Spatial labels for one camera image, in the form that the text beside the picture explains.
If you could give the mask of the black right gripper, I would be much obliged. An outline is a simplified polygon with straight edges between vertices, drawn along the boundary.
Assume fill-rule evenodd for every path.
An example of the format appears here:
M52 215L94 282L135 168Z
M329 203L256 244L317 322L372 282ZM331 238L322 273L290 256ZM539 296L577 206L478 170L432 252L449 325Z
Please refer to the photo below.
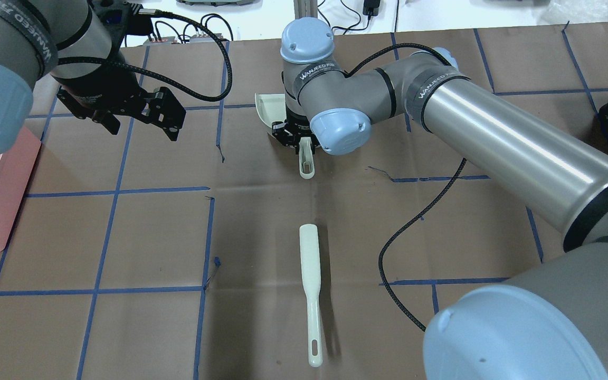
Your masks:
M316 148L319 147L318 137L311 131L307 117L298 115L292 111L287 111L286 117L282 122L272 122L272 137L281 145L294 148L295 154L300 153L301 140L305 137L311 140L313 154L316 153Z

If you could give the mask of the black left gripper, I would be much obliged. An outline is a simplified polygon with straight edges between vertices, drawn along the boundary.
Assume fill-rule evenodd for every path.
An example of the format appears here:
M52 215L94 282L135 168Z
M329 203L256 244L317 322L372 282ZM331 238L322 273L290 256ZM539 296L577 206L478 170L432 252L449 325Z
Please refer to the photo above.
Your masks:
M154 24L137 3L87 1L87 7L77 33L58 45L58 99L75 117L91 119L112 135L120 130L118 116L128 116L161 128L176 141L184 107L167 87L143 89L120 51L126 36L149 35Z

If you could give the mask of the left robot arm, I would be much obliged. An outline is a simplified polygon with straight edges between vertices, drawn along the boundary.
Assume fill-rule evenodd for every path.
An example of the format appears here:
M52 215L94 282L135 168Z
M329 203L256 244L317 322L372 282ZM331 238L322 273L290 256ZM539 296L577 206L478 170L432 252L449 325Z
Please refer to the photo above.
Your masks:
M116 135L126 116L176 141L184 107L167 87L143 89L140 68L120 52L154 15L126 1L0 1L0 154L13 147L44 77L60 84L57 97L78 119Z

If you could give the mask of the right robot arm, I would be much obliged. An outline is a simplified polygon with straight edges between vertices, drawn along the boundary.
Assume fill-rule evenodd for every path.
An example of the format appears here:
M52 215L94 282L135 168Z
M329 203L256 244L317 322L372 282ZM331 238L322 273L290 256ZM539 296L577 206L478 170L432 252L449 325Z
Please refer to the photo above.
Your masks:
M352 75L330 26L304 17L284 28L280 55L289 116L326 153L409 115L562 236L559 257L436 313L427 379L608 379L608 154L478 86L444 48Z

